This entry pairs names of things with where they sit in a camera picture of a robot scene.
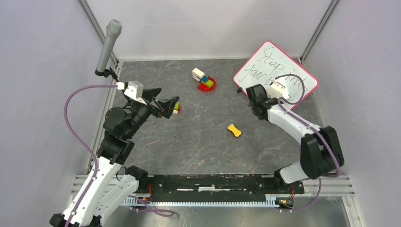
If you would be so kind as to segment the pink framed whiteboard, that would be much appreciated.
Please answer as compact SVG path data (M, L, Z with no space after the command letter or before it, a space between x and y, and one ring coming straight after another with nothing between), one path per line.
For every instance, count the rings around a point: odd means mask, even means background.
M293 60L272 41L265 41L234 75L233 81L246 92L246 88L261 84L266 91L278 77L278 83L284 86L284 96L292 104L284 103L286 109L293 109L299 99L306 98L319 81L310 72Z

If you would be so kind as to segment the yellow bone-shaped eraser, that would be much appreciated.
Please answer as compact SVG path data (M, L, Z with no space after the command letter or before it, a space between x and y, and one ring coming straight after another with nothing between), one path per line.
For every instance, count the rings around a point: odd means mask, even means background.
M234 124L229 124L227 130L230 131L236 138L242 135L242 132L236 128Z

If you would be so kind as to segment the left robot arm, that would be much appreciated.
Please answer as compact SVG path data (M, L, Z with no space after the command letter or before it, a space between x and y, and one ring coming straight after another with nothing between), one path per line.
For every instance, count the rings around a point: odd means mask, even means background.
M150 116L169 119L179 96L158 99L160 88L135 92L132 88L124 107L113 107L105 114L104 138L97 152L89 151L94 165L72 203L63 213L53 214L52 227L102 227L110 215L133 192L148 188L147 172L129 167L118 184L105 192L134 147L132 137Z

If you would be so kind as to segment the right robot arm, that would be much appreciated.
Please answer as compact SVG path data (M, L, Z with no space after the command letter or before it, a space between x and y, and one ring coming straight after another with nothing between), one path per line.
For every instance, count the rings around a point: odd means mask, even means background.
M287 192L296 181L340 176L344 156L333 127L322 128L306 121L283 105L284 98L269 98L260 84L246 92L248 105L259 120L279 126L300 144L299 161L274 172L273 187L277 192Z

